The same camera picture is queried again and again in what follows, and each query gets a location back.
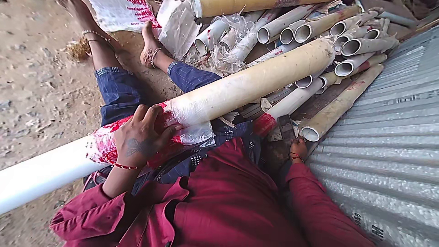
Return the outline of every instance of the beige cardboard tube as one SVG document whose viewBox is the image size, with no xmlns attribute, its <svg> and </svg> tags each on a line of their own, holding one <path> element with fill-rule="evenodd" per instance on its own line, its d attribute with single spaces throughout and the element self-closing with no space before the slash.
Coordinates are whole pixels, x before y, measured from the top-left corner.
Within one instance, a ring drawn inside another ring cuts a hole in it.
<svg viewBox="0 0 439 247">
<path fill-rule="evenodd" d="M 335 100 L 319 111 L 302 128 L 305 139 L 316 142 L 349 110 L 356 99 L 372 84 L 383 70 L 383 65 L 374 65 L 345 89 Z"/>
<path fill-rule="evenodd" d="M 360 7 L 358 5 L 354 5 L 326 15 L 318 20 L 306 22 L 296 29 L 294 32 L 294 39 L 298 43 L 303 43 L 310 38 L 330 29 L 335 23 L 358 14 L 359 11 Z"/>
<path fill-rule="evenodd" d="M 191 0 L 197 18 L 329 2 L 330 0 Z"/>
<path fill-rule="evenodd" d="M 334 42 L 321 38 L 167 102 L 176 121 L 192 126 L 218 118 L 328 67 Z"/>
</svg>

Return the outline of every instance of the debris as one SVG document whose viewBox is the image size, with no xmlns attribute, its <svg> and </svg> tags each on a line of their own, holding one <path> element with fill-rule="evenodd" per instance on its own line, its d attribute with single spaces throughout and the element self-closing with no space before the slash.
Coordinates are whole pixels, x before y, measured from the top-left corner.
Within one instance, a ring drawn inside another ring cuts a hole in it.
<svg viewBox="0 0 439 247">
<path fill-rule="evenodd" d="M 65 52 L 68 58 L 74 62 L 83 62 L 91 55 L 87 39 L 82 37 L 79 41 L 71 41 L 67 44 Z"/>
</svg>

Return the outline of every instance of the galvanized iron sheet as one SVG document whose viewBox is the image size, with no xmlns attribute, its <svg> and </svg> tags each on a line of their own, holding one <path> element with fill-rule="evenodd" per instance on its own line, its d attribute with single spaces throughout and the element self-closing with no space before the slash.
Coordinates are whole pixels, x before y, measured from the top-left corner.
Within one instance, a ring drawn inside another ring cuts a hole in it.
<svg viewBox="0 0 439 247">
<path fill-rule="evenodd" d="M 439 27 L 399 46 L 307 164 L 377 246 L 439 246 Z"/>
</svg>

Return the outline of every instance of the pvc pipe opening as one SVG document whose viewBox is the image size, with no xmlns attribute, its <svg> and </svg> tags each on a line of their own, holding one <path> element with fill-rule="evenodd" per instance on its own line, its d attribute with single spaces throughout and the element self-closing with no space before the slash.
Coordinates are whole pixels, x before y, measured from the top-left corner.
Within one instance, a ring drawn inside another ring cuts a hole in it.
<svg viewBox="0 0 439 247">
<path fill-rule="evenodd" d="M 335 69 L 335 63 L 331 63 L 326 69 L 325 72 L 331 72 Z"/>
<path fill-rule="evenodd" d="M 335 68 L 335 74 L 337 76 L 348 76 L 350 73 L 354 71 L 354 65 L 350 62 L 342 62 L 337 65 Z"/>
<path fill-rule="evenodd" d="M 274 49 L 276 49 L 276 41 L 271 41 L 270 43 L 267 44 L 267 49 L 269 51 L 272 51 Z"/>
<path fill-rule="evenodd" d="M 207 54 L 207 46 L 202 40 L 196 39 L 194 43 L 201 56 Z"/>
<path fill-rule="evenodd" d="M 369 30 L 366 35 L 364 35 L 365 39 L 376 39 L 380 35 L 380 31 L 378 29 Z"/>
<path fill-rule="evenodd" d="M 329 33 L 331 35 L 341 35 L 346 31 L 346 24 L 344 22 L 339 22 L 335 24 L 333 27 L 331 27 L 331 30 L 329 30 Z"/>
<path fill-rule="evenodd" d="M 311 37 L 311 26 L 304 24 L 294 32 L 294 39 L 297 43 L 303 43 Z"/>
<path fill-rule="evenodd" d="M 306 140 L 311 142 L 317 142 L 320 139 L 319 133 L 311 127 L 303 127 L 302 135 Z"/>
<path fill-rule="evenodd" d="M 352 56 L 360 50 L 361 42 L 359 40 L 349 40 L 342 47 L 342 54 Z"/>
<path fill-rule="evenodd" d="M 337 37 L 337 40 L 335 41 L 335 50 L 341 51 L 344 43 L 348 42 L 349 38 L 347 36 L 339 36 Z"/>
<path fill-rule="evenodd" d="M 266 27 L 261 27 L 258 30 L 258 41 L 260 43 L 267 43 L 268 39 L 270 38 L 270 32 L 268 31 L 268 29 Z"/>
<path fill-rule="evenodd" d="M 294 40 L 294 32 L 293 30 L 286 28 L 281 32 L 281 43 L 289 44 Z"/>
<path fill-rule="evenodd" d="M 296 81 L 296 86 L 298 86 L 299 88 L 307 88 L 311 85 L 312 81 L 313 81 L 312 76 L 307 76 L 305 78 Z"/>
</svg>

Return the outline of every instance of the white plastic bag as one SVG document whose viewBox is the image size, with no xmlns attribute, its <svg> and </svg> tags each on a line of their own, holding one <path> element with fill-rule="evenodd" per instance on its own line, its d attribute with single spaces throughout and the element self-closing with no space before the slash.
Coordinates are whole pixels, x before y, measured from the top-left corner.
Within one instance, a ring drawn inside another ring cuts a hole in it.
<svg viewBox="0 0 439 247">
<path fill-rule="evenodd" d="M 147 21 L 152 22 L 155 35 L 160 24 L 146 0 L 90 0 L 97 22 L 106 32 L 120 30 L 141 32 Z"/>
</svg>

